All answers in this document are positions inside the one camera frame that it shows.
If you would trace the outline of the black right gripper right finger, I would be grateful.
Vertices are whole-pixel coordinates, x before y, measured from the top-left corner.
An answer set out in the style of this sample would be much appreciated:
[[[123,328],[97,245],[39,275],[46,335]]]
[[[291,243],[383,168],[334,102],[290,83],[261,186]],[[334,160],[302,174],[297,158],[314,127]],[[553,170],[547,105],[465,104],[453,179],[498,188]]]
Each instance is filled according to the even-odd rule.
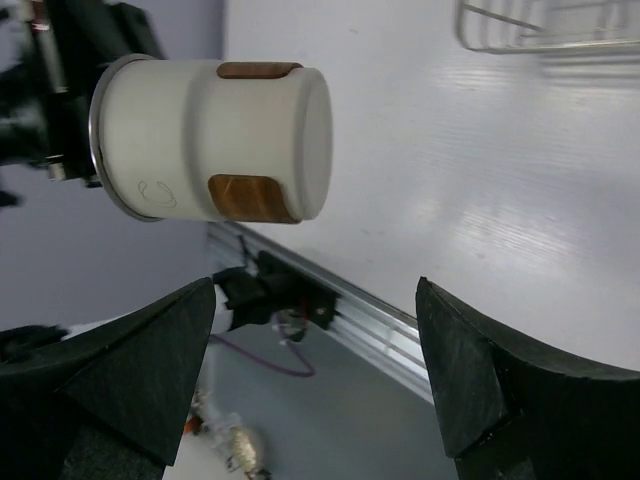
[[[638,478],[638,372],[538,341],[427,278],[416,313],[459,478]]]

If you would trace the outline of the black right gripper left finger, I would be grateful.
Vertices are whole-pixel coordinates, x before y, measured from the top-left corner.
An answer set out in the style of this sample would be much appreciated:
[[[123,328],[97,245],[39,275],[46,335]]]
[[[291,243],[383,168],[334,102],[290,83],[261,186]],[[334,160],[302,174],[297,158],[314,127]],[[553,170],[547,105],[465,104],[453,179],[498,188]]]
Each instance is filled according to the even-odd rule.
[[[159,479],[176,460],[216,308],[199,279],[78,335],[1,334],[5,479]]]

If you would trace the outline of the white cup with wood patches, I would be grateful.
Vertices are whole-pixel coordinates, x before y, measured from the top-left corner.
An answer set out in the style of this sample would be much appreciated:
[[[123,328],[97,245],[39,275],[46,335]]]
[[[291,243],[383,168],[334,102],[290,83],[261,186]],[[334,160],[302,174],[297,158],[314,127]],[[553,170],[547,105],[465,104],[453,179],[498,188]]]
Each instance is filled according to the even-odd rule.
[[[101,75],[88,131],[104,190],[140,221],[297,224],[328,196],[329,87],[296,62],[127,55]]]

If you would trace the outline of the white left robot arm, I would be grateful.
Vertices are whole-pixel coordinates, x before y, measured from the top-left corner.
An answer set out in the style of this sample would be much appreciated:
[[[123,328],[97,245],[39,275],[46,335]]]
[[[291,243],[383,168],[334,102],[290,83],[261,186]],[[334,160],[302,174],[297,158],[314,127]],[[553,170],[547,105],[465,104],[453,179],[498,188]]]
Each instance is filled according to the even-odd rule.
[[[147,11],[123,1],[4,1],[16,60],[1,70],[1,163],[100,182],[89,109],[106,68],[129,54],[163,57]]]

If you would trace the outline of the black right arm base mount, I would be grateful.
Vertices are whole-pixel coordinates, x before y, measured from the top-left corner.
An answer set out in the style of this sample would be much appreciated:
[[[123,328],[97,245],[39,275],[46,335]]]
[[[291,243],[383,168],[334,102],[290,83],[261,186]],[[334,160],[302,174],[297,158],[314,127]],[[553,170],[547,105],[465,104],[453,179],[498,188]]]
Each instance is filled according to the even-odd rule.
[[[333,322],[337,293],[312,280],[274,255],[260,251],[247,256],[257,272],[244,267],[226,268],[213,275],[232,312],[230,328],[265,325],[276,313],[292,313],[302,321],[327,330]]]

